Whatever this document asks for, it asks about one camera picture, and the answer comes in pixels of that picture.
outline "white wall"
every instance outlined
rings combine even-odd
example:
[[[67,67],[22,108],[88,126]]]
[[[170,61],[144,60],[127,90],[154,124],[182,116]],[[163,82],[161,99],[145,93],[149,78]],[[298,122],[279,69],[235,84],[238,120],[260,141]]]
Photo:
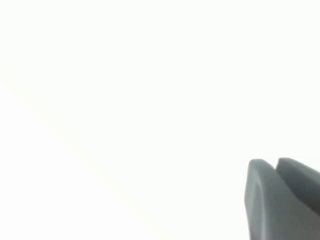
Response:
[[[2,1],[1,239],[248,239],[248,161],[320,169],[316,1]]]

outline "gray plastic object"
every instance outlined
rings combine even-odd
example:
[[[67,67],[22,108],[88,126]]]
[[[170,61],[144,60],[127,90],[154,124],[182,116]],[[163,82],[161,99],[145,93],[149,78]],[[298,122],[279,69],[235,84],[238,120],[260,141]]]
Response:
[[[320,240],[320,173],[296,160],[251,160],[244,204],[251,240]]]

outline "white background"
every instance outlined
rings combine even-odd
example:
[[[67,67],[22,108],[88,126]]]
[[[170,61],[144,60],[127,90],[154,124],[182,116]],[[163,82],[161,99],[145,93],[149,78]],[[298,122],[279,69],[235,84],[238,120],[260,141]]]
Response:
[[[250,159],[320,169],[318,1],[0,1],[0,238],[249,239]]]

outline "gray plastic part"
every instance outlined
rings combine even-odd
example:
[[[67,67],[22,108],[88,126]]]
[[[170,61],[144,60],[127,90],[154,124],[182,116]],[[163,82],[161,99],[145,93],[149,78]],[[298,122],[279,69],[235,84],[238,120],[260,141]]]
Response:
[[[280,158],[277,170],[251,160],[244,195],[251,240],[319,240],[317,190],[320,173],[293,159]]]

